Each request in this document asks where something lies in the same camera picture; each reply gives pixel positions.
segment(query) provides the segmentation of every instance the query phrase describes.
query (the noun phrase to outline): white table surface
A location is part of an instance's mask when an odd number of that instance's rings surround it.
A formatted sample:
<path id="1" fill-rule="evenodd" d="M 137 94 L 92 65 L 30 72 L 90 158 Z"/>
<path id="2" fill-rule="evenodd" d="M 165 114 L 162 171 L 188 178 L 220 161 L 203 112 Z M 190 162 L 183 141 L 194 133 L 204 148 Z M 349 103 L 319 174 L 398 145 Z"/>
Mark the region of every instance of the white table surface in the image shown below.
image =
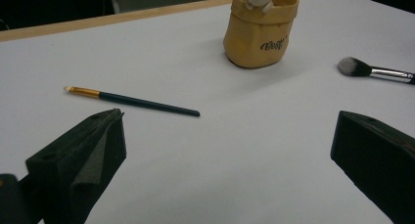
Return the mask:
<path id="1" fill-rule="evenodd" d="M 354 56 L 415 72 L 415 15 L 369 0 L 300 0 L 271 67 L 224 55 L 230 5 L 0 43 L 0 168 L 120 108 L 127 159 L 87 223 L 391 223 L 330 159 L 339 111 L 415 136 L 415 87 L 341 75 Z M 179 107 L 65 93 L 87 87 Z"/>

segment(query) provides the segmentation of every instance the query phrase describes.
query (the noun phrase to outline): makeup brush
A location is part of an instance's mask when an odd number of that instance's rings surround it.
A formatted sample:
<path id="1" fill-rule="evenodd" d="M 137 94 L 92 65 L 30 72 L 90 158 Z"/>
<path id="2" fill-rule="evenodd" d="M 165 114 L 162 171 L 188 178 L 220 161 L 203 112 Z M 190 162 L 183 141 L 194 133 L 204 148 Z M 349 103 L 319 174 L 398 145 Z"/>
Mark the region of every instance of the makeup brush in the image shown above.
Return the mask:
<path id="1" fill-rule="evenodd" d="M 159 103 L 150 102 L 147 100 L 134 99 L 134 98 L 117 95 L 117 94 L 106 93 L 106 92 L 102 92 L 98 90 L 85 89 L 85 88 L 79 88 L 79 87 L 74 87 L 74 86 L 66 86 L 64 90 L 72 94 L 82 95 L 82 96 L 86 96 L 90 98 L 101 99 L 101 100 L 106 100 L 110 102 L 115 102 L 119 104 L 125 104 L 125 105 L 145 108 L 145 109 L 187 114 L 187 115 L 196 116 L 196 117 L 201 116 L 201 114 L 195 110 L 188 110 L 188 109 L 183 109 L 183 108 L 179 108 L 175 106 L 159 104 Z"/>
<path id="2" fill-rule="evenodd" d="M 413 73 L 369 66 L 353 57 L 342 59 L 338 64 L 338 69 L 343 75 L 347 76 L 371 76 L 389 80 L 397 80 L 408 84 L 415 84 L 415 74 Z"/>

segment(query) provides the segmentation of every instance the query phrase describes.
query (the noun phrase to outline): brush bristles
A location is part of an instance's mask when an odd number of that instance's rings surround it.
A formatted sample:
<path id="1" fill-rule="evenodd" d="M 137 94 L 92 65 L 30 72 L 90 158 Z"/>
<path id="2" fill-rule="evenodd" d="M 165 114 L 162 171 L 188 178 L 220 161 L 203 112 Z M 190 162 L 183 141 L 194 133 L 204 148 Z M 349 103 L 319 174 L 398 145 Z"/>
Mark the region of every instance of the brush bristles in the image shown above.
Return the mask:
<path id="1" fill-rule="evenodd" d="M 342 59 L 338 64 L 338 69 L 347 76 L 369 76 L 372 73 L 370 66 L 352 57 Z"/>
<path id="2" fill-rule="evenodd" d="M 67 92 L 69 92 L 71 88 L 72 88 L 72 86 L 65 86 L 64 87 L 64 90 L 67 91 Z"/>

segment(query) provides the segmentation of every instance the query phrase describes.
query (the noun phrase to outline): tan paper bag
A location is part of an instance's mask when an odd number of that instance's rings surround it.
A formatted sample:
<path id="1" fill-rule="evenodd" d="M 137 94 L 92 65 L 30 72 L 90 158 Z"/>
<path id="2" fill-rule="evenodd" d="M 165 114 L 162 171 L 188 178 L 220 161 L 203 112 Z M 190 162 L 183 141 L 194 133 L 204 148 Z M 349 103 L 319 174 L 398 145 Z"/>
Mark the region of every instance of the tan paper bag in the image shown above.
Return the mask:
<path id="1" fill-rule="evenodd" d="M 300 0 L 272 0 L 274 7 L 263 13 L 249 10 L 246 0 L 233 0 L 228 29 L 223 39 L 228 59 L 239 67 L 266 67 L 281 60 Z"/>

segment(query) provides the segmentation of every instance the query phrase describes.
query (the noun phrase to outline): silver ferrule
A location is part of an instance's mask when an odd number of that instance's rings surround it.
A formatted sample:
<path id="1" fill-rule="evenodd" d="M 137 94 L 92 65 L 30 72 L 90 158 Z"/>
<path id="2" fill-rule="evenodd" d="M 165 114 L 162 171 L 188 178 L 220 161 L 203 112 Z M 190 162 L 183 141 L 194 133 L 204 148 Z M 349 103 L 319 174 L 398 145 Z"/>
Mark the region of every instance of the silver ferrule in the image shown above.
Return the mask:
<path id="1" fill-rule="evenodd" d="M 409 82 L 414 77 L 414 74 L 406 71 L 388 69 L 383 67 L 372 67 L 372 73 L 370 74 L 370 76 L 395 81 Z"/>

